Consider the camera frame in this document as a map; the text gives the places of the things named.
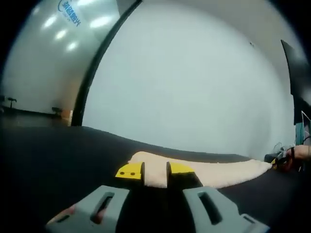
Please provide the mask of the person's left hand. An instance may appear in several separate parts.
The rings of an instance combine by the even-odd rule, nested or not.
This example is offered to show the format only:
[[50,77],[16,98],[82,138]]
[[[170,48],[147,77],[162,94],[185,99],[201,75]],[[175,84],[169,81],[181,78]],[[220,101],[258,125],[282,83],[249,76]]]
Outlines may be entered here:
[[72,205],[71,207],[57,214],[51,221],[60,221],[64,217],[72,215],[74,213],[74,210],[75,210],[75,205]]

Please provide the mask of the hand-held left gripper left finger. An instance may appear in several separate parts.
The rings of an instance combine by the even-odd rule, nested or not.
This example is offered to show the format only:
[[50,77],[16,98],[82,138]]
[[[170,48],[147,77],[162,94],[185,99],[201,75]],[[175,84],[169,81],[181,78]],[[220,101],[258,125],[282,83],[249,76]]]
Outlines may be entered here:
[[139,226],[145,163],[122,166],[108,185],[101,185],[75,205],[74,213],[49,221],[49,233],[129,233]]

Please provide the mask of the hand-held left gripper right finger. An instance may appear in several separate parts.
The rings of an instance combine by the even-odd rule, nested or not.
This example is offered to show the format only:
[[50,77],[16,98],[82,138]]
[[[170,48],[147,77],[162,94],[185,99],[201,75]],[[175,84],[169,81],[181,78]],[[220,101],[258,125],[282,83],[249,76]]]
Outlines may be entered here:
[[248,214],[217,189],[203,186],[194,170],[167,162],[171,230],[174,233],[267,233],[270,228]]

